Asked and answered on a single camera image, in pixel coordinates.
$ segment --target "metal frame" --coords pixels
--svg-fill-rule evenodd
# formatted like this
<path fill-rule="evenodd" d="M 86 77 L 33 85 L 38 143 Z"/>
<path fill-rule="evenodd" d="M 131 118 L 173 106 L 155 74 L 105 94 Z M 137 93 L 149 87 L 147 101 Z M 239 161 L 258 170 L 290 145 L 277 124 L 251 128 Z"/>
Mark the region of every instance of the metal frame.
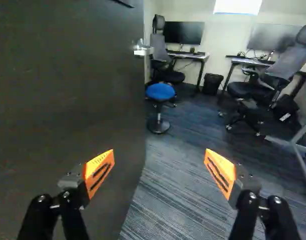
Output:
<path fill-rule="evenodd" d="M 300 152 L 304 152 L 306 153 L 306 146 L 302 146 L 302 145 L 299 145 L 297 144 L 297 142 L 301 139 L 301 137 L 306 134 L 306 124 L 295 134 L 295 136 L 290 140 L 290 141 L 285 141 L 285 140 L 282 140 L 282 139 L 279 139 L 279 138 L 274 138 L 274 137 L 271 137 L 269 135 L 267 135 L 265 137 L 265 139 L 269 142 L 272 142 L 272 143 L 275 143 L 275 144 L 278 144 L 278 145 L 282 145 L 282 146 L 285 146 L 285 147 L 290 147 L 294 152 L 295 152 L 295 155 L 296 155 L 296 158 L 303 170 L 303 173 L 304 173 L 304 176 L 305 176 L 305 179 L 306 179 L 306 165 L 305 165 L 305 162 L 300 154 Z"/>

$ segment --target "computer monitor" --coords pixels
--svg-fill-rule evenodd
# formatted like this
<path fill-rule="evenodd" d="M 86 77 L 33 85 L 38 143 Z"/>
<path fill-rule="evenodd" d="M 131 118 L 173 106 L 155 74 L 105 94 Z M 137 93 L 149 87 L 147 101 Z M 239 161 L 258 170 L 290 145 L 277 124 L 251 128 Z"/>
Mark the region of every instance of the computer monitor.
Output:
<path fill-rule="evenodd" d="M 199 21 L 168 21 L 165 23 L 164 36 L 166 43 L 200 45 L 205 28 Z"/>
<path fill-rule="evenodd" d="M 256 23 L 252 29 L 248 49 L 284 52 L 294 45 L 295 37 L 302 26 Z"/>

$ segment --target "door handle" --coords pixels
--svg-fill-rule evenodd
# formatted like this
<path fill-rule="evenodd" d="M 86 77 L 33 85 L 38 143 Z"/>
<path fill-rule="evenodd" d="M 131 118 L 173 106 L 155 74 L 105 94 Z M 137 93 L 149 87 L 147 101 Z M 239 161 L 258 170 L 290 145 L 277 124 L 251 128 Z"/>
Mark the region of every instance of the door handle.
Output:
<path fill-rule="evenodd" d="M 149 56 L 154 53 L 154 48 L 151 46 L 144 45 L 144 40 L 141 38 L 137 41 L 137 44 L 134 45 L 134 55 L 135 56 Z"/>

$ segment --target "black trash can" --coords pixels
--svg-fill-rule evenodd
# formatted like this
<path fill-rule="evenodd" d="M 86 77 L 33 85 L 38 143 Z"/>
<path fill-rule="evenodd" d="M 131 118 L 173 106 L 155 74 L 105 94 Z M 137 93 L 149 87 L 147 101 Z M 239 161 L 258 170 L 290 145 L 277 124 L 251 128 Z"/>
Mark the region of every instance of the black trash can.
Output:
<path fill-rule="evenodd" d="M 205 74 L 202 92 L 207 95 L 217 95 L 219 85 L 221 84 L 223 79 L 224 77 L 222 75 L 212 73 Z"/>

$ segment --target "black door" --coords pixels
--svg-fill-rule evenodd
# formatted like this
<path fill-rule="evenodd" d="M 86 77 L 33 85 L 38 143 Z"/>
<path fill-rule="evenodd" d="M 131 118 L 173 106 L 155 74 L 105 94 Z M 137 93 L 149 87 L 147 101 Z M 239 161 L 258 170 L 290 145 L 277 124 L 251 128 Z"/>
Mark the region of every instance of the black door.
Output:
<path fill-rule="evenodd" d="M 143 6 L 120 2 L 0 1 L 0 239 L 109 149 L 115 166 L 83 217 L 91 239 L 118 238 L 145 161 Z"/>

